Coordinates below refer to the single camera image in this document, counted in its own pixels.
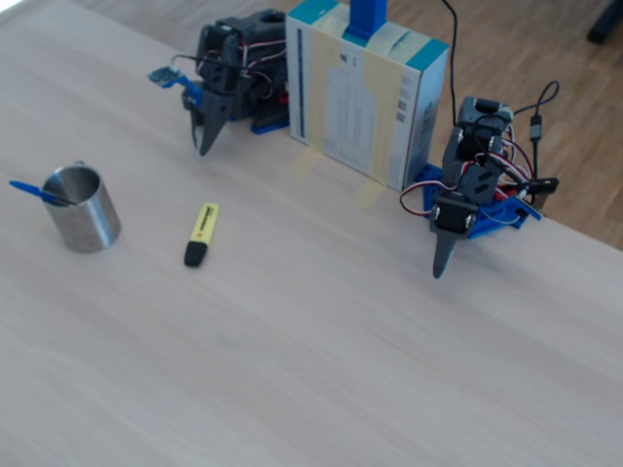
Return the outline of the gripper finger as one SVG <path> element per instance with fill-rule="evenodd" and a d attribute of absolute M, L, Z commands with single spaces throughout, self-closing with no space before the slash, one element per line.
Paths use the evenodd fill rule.
<path fill-rule="evenodd" d="M 185 90 L 182 92 L 182 104 L 185 110 L 190 114 L 191 119 L 191 136 L 194 146 L 199 152 L 201 150 L 202 143 L 202 114 L 194 104 L 190 94 Z"/>
<path fill-rule="evenodd" d="M 441 278 L 444 274 L 458 240 L 460 240 L 460 236 L 456 233 L 436 233 L 436 247 L 433 260 L 433 276 L 436 279 Z"/>
<path fill-rule="evenodd" d="M 230 114 L 197 116 L 197 150 L 203 157 L 207 154 L 224 125 L 229 121 Z"/>

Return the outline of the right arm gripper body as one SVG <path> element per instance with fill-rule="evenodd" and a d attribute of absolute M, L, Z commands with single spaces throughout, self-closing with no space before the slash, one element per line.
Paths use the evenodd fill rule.
<path fill-rule="evenodd" d="M 209 120 L 228 121 L 234 115 L 236 101 L 234 94 L 203 90 L 200 112 Z"/>

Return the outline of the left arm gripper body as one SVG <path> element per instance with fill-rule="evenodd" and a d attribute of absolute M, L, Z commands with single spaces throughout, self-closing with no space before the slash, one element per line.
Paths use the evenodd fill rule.
<path fill-rule="evenodd" d="M 467 196 L 441 192 L 435 198 L 429 214 L 433 233 L 446 233 L 457 238 L 468 238 L 476 223 L 479 204 Z"/>

